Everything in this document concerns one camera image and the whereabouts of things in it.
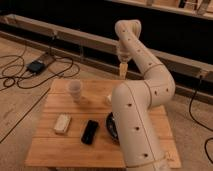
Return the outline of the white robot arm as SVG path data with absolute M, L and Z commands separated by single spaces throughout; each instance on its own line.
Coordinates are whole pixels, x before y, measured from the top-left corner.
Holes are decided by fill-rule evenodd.
M 148 109 L 173 97 L 175 82 L 165 65 L 139 40 L 141 23 L 120 20 L 118 58 L 133 60 L 143 78 L 127 80 L 113 89 L 111 104 L 127 171 L 171 171 Z

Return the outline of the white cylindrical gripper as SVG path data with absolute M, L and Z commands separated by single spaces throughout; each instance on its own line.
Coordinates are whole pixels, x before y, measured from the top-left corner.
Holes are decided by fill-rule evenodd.
M 128 70 L 128 62 L 132 59 L 130 53 L 121 41 L 118 41 L 116 46 L 116 54 L 121 64 L 119 65 L 119 76 L 121 79 L 126 78 Z

